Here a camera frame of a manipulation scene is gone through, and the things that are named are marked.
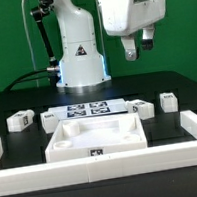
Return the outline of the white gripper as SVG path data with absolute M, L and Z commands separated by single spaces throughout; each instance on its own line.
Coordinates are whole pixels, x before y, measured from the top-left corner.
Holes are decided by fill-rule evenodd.
M 138 59 L 139 50 L 133 32 L 164 18 L 165 0 L 100 0 L 102 22 L 104 29 L 111 36 L 121 38 L 125 51 L 125 59 Z M 142 49 L 152 50 L 154 28 L 144 28 L 142 31 Z

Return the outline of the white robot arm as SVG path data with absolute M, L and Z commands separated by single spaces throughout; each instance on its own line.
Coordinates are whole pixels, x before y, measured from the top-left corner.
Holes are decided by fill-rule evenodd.
M 87 10 L 74 6 L 71 0 L 38 0 L 31 15 L 35 19 L 49 56 L 48 70 L 59 80 L 56 86 L 63 92 L 83 93 L 108 83 L 104 57 L 97 51 L 93 17 Z M 164 18 L 165 0 L 98 0 L 97 14 L 107 35 L 121 38 L 125 58 L 134 61 L 139 50 L 135 33 L 141 31 L 142 48 L 151 50 L 155 22 Z M 42 24 L 43 17 L 55 13 L 61 32 L 63 57 L 53 55 L 50 41 Z

